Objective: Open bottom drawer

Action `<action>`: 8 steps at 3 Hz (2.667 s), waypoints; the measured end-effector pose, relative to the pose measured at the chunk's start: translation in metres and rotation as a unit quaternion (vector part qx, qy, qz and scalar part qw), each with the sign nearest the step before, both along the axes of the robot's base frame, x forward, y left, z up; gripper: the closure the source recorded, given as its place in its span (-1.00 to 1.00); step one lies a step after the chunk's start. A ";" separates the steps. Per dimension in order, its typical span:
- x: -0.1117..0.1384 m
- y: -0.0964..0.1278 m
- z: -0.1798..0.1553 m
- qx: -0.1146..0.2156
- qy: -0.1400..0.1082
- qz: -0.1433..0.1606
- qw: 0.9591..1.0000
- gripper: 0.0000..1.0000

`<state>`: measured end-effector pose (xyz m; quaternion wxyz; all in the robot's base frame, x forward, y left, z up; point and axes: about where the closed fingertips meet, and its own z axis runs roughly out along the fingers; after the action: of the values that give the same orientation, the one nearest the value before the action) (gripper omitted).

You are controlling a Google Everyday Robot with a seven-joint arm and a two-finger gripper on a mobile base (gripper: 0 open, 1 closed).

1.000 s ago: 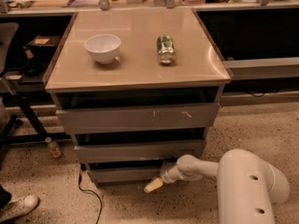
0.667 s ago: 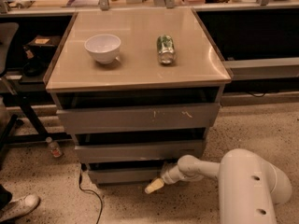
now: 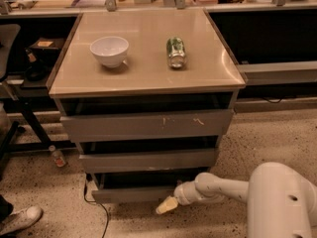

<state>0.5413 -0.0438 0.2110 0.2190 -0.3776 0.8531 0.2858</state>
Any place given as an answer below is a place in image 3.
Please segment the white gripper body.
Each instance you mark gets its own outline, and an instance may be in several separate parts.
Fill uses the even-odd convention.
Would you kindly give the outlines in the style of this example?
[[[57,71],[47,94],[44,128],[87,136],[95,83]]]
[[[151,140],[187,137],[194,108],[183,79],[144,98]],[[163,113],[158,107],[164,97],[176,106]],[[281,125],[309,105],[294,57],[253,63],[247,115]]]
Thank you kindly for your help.
[[[189,205],[195,202],[218,203],[224,199],[223,195],[217,193],[204,195],[202,192],[196,189],[195,183],[193,181],[187,181],[179,185],[174,190],[173,196],[181,205]]]

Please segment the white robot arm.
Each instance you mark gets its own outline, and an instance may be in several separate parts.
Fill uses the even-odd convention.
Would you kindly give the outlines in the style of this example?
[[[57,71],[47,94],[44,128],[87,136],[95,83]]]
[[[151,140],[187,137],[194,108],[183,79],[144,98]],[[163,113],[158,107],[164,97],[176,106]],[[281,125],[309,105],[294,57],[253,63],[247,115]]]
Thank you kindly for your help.
[[[217,202],[224,196],[247,206],[247,238],[312,238],[317,226],[317,186],[273,162],[256,167],[247,181],[201,173],[177,186],[156,213],[193,202]]]

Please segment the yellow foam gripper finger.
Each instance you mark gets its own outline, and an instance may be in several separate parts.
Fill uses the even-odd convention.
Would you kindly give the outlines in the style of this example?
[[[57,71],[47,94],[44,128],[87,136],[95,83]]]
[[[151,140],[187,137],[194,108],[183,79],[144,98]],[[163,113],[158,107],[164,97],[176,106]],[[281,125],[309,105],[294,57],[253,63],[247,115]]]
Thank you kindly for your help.
[[[178,207],[178,201],[174,196],[168,196],[156,209],[156,214],[164,214]]]

